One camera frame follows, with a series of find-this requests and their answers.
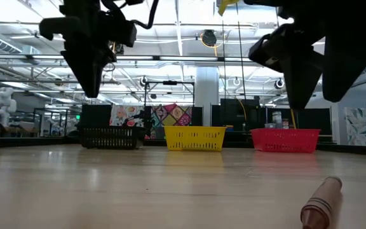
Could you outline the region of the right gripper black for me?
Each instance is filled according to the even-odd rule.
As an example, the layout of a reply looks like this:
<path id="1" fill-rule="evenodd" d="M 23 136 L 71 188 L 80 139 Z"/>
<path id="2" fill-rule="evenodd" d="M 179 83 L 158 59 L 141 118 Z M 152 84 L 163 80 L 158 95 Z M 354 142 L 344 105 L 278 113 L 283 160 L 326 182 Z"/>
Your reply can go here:
<path id="1" fill-rule="evenodd" d="M 280 59 L 289 106 L 306 107 L 322 72 L 324 99 L 339 102 L 366 68 L 366 0 L 284 1 L 280 16 L 325 38 L 324 56 L 308 50 Z"/>

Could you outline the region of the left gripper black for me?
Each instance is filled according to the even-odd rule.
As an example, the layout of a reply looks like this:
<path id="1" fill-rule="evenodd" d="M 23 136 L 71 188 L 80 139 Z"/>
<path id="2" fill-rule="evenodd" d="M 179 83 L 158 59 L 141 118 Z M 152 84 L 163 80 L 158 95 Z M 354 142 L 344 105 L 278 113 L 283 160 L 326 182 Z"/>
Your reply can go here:
<path id="1" fill-rule="evenodd" d="M 78 11 L 44 18 L 39 24 L 40 35 L 48 40 L 62 35 L 60 54 L 88 98 L 98 97 L 103 69 L 116 68 L 116 55 L 109 49 L 109 43 L 116 40 L 116 23 L 117 15 L 111 11 Z"/>

